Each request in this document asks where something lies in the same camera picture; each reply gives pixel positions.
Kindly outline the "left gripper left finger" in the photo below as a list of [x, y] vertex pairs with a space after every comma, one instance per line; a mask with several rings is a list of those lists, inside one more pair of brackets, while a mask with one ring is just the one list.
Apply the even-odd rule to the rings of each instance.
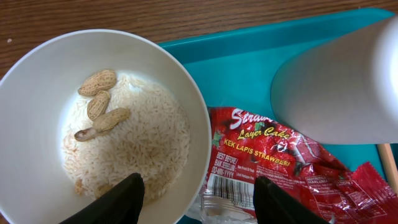
[[133, 173], [60, 224], [137, 224], [144, 194], [141, 175]]

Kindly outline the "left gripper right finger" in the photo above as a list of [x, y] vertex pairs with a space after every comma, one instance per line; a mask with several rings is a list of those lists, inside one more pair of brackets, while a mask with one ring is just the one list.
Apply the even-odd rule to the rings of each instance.
[[255, 180], [253, 203], [258, 224], [328, 224], [264, 176]]

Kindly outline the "red snack wrapper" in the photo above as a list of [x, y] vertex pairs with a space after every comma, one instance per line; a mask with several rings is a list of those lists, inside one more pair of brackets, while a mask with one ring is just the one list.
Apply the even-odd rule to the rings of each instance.
[[370, 164], [349, 170], [320, 143], [239, 108], [208, 110], [211, 157], [203, 223], [257, 223], [253, 195], [264, 176], [328, 223], [396, 223], [397, 194]]

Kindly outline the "white bowl with rice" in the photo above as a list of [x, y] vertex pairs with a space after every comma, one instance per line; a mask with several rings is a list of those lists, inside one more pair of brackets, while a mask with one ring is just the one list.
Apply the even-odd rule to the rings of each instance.
[[23, 56], [1, 80], [1, 213], [10, 223], [60, 223], [90, 204], [63, 166], [62, 128], [80, 85], [98, 70], [130, 70], [163, 84], [187, 112], [188, 162], [174, 187], [145, 206], [140, 223], [177, 223], [210, 159], [211, 128], [197, 84], [163, 48], [134, 34], [92, 29], [61, 35]]

